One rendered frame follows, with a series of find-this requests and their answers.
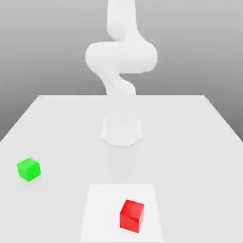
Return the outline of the small red cube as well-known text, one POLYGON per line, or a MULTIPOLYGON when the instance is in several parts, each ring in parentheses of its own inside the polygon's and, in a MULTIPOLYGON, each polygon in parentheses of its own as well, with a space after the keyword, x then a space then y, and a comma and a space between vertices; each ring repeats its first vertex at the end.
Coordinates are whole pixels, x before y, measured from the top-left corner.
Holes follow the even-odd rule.
POLYGON ((144 219, 145 205, 126 200, 120 211, 120 228, 139 233, 144 219))

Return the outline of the small green cube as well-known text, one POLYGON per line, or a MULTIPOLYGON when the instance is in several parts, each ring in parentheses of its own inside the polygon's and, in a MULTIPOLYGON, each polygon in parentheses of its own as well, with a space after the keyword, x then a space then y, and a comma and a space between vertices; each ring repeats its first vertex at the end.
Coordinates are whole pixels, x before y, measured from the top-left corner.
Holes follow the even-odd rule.
POLYGON ((30 182, 41 175, 40 164, 33 158, 27 158, 17 164, 19 176, 30 182))

